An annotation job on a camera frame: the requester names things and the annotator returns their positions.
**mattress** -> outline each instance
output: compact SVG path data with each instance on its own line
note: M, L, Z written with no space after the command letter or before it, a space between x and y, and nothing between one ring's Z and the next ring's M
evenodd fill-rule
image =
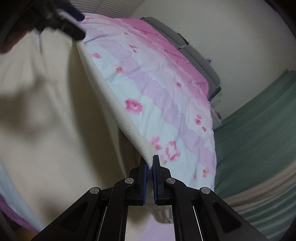
M206 79L142 20L86 14L79 25L96 68L161 165L187 186L213 189L216 155Z

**silver screw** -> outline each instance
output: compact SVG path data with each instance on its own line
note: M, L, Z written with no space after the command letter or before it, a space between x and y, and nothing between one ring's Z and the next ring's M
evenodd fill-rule
M174 184L175 182L176 182L176 180L173 179L172 177L169 177L169 178L167 179L167 183L169 183L169 184Z
M133 179L131 177L128 177L127 179L125 179L125 182L127 184L132 184L133 183Z
M97 188L97 187L94 187L94 188L91 188L89 191L90 191L91 194L98 194L100 189Z
M211 189L209 189L207 187L202 188L202 193L209 194L210 192L211 192Z

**white wall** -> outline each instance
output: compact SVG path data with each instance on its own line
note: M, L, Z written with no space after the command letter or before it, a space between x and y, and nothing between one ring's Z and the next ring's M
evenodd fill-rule
M216 109L225 118L286 68L296 70L296 39L264 0L145 0L133 18L179 29L221 79Z

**floral bedsheet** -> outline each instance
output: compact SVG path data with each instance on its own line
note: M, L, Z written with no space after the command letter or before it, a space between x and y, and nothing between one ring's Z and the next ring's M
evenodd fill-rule
M187 186L214 189L215 142L204 77L142 20L86 13L79 25L87 31L84 44L95 65L160 164Z

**gray headboard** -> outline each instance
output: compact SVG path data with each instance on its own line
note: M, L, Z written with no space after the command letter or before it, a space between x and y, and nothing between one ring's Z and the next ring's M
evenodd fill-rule
M188 42L181 35L153 17L141 19L146 21L154 29L159 31L204 76L209 84L209 100L211 100L221 91L220 79L215 70L196 49L188 44Z

